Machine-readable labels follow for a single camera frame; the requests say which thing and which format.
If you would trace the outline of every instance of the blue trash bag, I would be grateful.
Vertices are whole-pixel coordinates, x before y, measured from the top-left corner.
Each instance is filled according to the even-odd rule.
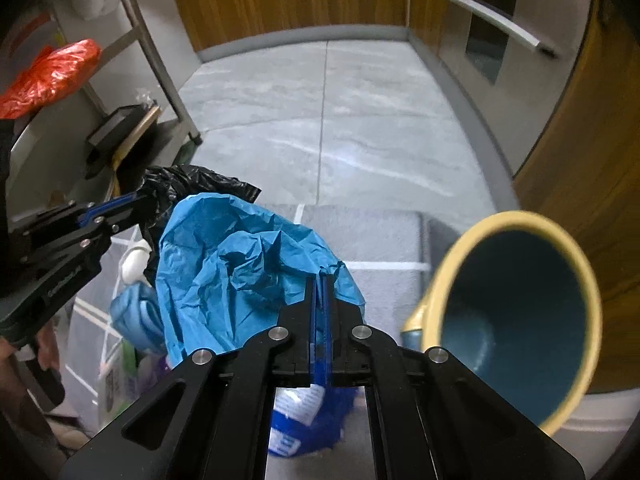
[[[278,388],[271,415],[269,452],[292,457],[332,448],[353,408],[356,388]]]
[[[111,301],[109,310],[113,327],[135,348],[166,353],[158,297],[150,286],[132,283]]]
[[[311,229],[235,196],[185,198],[160,238],[156,289],[170,364],[198,348],[222,354],[276,325],[304,299],[306,279],[334,279],[335,297],[364,312],[343,262]]]

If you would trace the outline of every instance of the white label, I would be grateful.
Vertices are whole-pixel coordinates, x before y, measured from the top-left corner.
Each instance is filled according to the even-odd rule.
[[[287,418],[311,426],[323,398],[324,388],[318,384],[312,384],[310,388],[278,388],[273,409]]]
[[[280,456],[291,456],[300,449],[300,441],[281,431],[271,428],[269,432],[269,450]]]

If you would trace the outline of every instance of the door handle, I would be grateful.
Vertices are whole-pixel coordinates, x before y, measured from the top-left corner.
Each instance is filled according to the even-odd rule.
[[[551,57],[558,57],[556,50],[548,43],[543,42],[536,38],[530,32],[527,32],[521,26],[513,23],[509,18],[503,16],[499,12],[476,2],[475,0],[447,0],[452,2],[463,9],[469,10],[474,15],[482,18],[483,20],[491,23],[494,27],[499,28],[509,37],[516,40],[521,45],[525,46],[533,52],[541,52]]]

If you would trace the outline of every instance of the stainless steel door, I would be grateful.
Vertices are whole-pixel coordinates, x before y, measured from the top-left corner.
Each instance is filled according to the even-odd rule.
[[[515,173],[553,113],[591,0],[449,0],[440,57]]]

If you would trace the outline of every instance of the orange plastic bag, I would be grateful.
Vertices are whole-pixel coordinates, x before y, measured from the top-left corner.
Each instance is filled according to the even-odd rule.
[[[0,96],[0,118],[17,119],[72,94],[93,75],[101,53],[94,40],[46,46]]]

